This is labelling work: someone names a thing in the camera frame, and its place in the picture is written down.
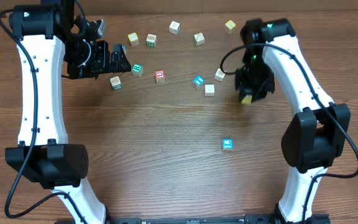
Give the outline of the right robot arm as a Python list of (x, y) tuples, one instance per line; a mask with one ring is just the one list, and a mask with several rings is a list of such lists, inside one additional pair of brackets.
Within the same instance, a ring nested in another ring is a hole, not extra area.
[(243, 66), (235, 72), (239, 101), (261, 100), (279, 82), (293, 116), (281, 140), (290, 169), (270, 222), (329, 223), (328, 215), (314, 215), (311, 207), (323, 175), (342, 154), (349, 108), (335, 104), (321, 88), (288, 19), (247, 21), (240, 37), (247, 49)]

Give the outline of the white block blue side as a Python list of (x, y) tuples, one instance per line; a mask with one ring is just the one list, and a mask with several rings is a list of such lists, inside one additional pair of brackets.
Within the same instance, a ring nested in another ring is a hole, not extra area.
[(223, 151), (234, 149), (234, 142), (232, 139), (223, 139)]

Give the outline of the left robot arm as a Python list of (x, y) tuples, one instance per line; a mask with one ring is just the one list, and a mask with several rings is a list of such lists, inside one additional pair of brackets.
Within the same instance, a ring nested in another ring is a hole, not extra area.
[(78, 1), (41, 1), (6, 10), (3, 29), (16, 43), (22, 67), (22, 121), (17, 146), (5, 160), (25, 177), (51, 191), (73, 223), (111, 223), (107, 207), (87, 178), (86, 147), (71, 144), (63, 119), (62, 71), (71, 80), (131, 70), (120, 44), (103, 40), (102, 20), (76, 16)]

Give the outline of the yellow side picture block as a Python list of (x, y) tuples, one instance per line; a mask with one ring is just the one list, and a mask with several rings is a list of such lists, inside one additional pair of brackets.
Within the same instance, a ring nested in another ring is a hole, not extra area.
[(250, 104), (252, 103), (252, 99), (253, 99), (253, 96), (252, 96), (252, 95), (246, 95), (246, 96), (243, 97), (243, 99), (241, 100), (241, 104), (250, 105)]

